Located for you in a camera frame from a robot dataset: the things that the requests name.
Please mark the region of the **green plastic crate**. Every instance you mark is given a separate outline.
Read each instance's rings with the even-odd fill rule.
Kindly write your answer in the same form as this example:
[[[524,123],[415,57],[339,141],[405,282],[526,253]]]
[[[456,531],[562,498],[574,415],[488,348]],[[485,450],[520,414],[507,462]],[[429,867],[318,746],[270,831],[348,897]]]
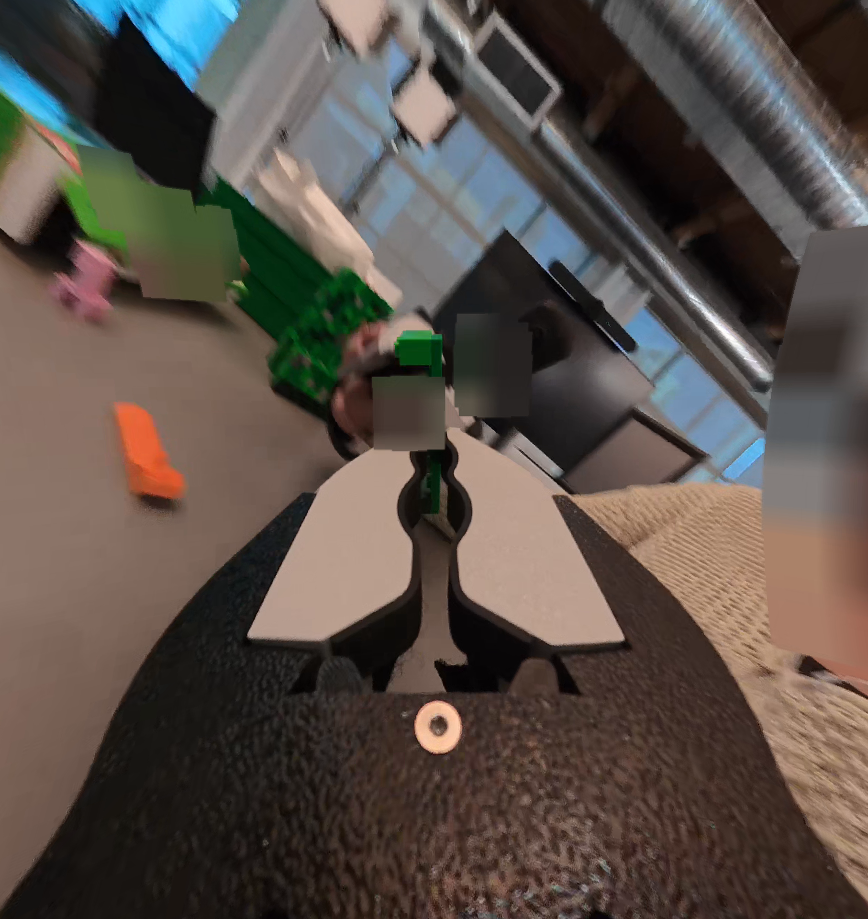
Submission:
[[[201,192],[198,203],[230,212],[240,255],[248,265],[245,293],[238,305],[278,341],[313,303],[331,274],[222,178]]]

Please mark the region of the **silver ceiling pipe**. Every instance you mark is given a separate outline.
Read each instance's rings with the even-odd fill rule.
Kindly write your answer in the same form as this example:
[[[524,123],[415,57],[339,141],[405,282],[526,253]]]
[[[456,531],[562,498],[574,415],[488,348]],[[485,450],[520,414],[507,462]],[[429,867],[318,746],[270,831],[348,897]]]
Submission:
[[[419,30],[463,110],[523,168],[611,264],[650,293],[649,305],[729,388],[771,387],[774,360],[748,328],[731,277],[681,248],[706,233],[691,204],[753,210],[728,193],[712,155],[688,148],[680,116],[603,23],[607,2],[424,2]]]

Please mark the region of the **grey screen panel black frame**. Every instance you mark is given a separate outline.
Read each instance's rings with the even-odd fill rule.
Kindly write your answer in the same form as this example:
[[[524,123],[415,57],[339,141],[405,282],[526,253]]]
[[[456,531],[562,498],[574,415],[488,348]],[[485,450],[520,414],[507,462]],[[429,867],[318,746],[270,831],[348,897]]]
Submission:
[[[626,421],[558,483],[567,493],[577,495],[671,484],[707,460],[708,455],[678,431],[634,408]]]

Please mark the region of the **black foam board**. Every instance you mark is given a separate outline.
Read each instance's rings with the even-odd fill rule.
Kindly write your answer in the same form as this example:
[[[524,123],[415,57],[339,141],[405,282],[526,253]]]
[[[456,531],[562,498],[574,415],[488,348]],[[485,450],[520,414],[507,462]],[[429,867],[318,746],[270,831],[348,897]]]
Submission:
[[[91,128],[154,183],[196,198],[215,113],[123,13],[103,55]]]

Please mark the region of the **studio light panel on stand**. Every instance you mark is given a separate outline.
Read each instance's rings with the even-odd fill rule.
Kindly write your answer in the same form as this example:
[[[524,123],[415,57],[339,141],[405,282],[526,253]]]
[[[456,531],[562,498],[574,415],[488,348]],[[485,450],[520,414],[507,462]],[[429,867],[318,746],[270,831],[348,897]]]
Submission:
[[[341,43],[355,56],[371,54],[383,39],[390,19],[386,1],[317,1]]]
[[[421,66],[394,92],[391,113],[400,131],[426,149],[448,132],[457,109],[430,70]]]

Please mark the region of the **white paper bag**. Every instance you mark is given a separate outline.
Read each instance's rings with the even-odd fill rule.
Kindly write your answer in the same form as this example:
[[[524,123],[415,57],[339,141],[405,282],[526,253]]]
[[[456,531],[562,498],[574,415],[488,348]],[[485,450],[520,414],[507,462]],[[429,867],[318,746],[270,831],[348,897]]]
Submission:
[[[251,183],[252,203],[331,274],[347,269],[366,282],[371,248],[321,188],[313,167],[276,149]]]

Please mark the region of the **green lego creeper figure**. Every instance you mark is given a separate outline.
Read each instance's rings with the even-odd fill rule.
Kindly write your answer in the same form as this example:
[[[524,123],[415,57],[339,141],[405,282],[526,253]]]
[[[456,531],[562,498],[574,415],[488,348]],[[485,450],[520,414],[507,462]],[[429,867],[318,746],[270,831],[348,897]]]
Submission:
[[[271,388],[322,416],[328,407],[349,337],[387,319],[392,306],[349,269],[323,282],[267,358]]]

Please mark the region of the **orange lego brick separator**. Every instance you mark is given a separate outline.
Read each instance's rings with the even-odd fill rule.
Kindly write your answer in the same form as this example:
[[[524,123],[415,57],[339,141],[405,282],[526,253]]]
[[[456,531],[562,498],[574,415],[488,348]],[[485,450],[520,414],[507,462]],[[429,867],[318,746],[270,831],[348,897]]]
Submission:
[[[129,490],[141,498],[181,501],[186,482],[172,465],[152,415],[134,403],[113,406]]]

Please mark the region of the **pink lego pig figure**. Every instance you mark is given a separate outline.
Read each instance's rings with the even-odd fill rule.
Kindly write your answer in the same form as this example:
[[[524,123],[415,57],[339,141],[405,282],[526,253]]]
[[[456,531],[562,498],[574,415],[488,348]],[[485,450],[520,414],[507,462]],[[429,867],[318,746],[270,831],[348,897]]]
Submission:
[[[69,260],[71,270],[55,274],[51,295],[81,319],[94,322],[105,319],[111,311],[109,295],[118,265],[106,250],[85,240],[74,242]]]

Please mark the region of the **black webcam bar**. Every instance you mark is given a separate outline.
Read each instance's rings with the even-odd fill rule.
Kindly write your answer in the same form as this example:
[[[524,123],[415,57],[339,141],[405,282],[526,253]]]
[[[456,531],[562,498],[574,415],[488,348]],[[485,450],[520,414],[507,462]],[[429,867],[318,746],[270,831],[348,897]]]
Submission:
[[[597,328],[607,339],[610,339],[620,351],[629,355],[635,352],[637,348],[635,339],[561,261],[552,261],[548,272],[576,306],[579,315]]]

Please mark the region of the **person's torso in knit sweater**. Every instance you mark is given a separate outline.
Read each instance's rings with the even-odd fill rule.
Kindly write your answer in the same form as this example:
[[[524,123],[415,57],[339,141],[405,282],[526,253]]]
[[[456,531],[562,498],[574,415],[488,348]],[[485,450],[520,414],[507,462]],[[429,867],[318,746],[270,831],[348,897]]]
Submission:
[[[809,825],[868,902],[868,698],[773,647],[759,616],[693,613],[763,729]]]

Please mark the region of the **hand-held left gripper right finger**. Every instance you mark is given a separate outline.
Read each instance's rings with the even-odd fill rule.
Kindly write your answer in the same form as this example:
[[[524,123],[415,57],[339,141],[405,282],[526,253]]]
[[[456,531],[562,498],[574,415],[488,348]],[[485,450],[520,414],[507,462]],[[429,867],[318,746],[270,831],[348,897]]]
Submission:
[[[474,669],[623,650],[626,637],[550,489],[460,428],[446,434],[449,625]]]

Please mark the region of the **silver ribbed ceiling duct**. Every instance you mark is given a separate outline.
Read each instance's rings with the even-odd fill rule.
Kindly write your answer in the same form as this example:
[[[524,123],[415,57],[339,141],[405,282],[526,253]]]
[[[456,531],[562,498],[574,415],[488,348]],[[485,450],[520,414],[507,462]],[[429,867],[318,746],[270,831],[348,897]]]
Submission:
[[[756,2],[591,2],[789,253],[868,225],[867,155]]]

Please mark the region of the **long narrow green lego plate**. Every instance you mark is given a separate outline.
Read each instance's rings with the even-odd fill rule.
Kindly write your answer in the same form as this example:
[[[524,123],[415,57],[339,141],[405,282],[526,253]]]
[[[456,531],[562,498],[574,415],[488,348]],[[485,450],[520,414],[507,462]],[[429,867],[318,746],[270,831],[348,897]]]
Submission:
[[[442,336],[422,329],[411,329],[395,340],[394,354],[401,369],[415,370],[427,379],[422,387],[426,417],[422,440],[426,445],[426,470],[420,488],[422,511],[440,512],[442,473],[446,456],[447,389],[443,367]]]

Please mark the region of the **large black tv screen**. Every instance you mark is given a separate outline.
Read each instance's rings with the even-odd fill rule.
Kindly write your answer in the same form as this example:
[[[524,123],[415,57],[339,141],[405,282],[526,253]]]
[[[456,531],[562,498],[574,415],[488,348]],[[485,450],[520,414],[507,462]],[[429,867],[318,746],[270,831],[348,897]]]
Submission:
[[[553,303],[573,334],[570,357],[532,373],[526,311]],[[650,393],[627,354],[578,314],[548,270],[509,232],[486,248],[441,303],[433,327],[460,381],[473,390],[475,415],[500,434],[519,433],[570,471]]]

